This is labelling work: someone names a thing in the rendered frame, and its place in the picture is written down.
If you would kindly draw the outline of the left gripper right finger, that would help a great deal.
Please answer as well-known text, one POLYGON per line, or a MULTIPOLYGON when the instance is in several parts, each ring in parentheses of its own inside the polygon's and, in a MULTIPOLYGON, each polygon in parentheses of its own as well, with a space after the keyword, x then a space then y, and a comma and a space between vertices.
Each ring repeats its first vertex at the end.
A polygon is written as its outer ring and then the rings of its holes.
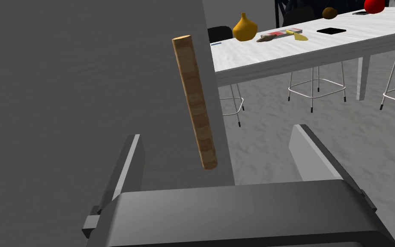
POLYGON ((377 211, 366 192, 306 124, 293 126, 289 149, 302 181, 344 180, 366 199, 373 211, 377 211))

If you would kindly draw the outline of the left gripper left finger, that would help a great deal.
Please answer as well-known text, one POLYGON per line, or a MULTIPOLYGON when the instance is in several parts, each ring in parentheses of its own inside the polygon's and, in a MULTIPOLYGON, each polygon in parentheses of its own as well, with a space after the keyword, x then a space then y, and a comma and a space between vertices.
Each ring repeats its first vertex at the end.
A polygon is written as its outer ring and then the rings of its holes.
POLYGON ((140 134, 129 135, 110 176, 97 213, 118 195, 140 191, 145 166, 145 149, 140 134))

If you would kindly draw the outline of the grey cupboard door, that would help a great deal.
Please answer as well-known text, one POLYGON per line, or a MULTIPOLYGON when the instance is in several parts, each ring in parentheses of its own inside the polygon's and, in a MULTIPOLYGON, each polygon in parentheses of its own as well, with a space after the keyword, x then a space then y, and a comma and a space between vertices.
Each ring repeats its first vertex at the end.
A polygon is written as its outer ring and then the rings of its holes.
POLYGON ((204 0, 0 0, 0 247, 85 247, 128 135, 142 189, 232 186, 204 0), (172 39, 191 35, 218 166, 203 169, 172 39))

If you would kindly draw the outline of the white long table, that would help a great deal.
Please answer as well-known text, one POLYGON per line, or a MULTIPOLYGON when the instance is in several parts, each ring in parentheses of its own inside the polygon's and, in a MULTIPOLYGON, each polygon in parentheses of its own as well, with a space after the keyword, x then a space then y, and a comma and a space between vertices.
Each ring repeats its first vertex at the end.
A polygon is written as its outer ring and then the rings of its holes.
POLYGON ((345 13, 331 20, 296 24, 307 41, 293 36, 269 42, 222 41, 211 47, 219 87, 358 59, 356 98, 364 100, 370 57, 395 50, 395 7, 368 15, 345 13))

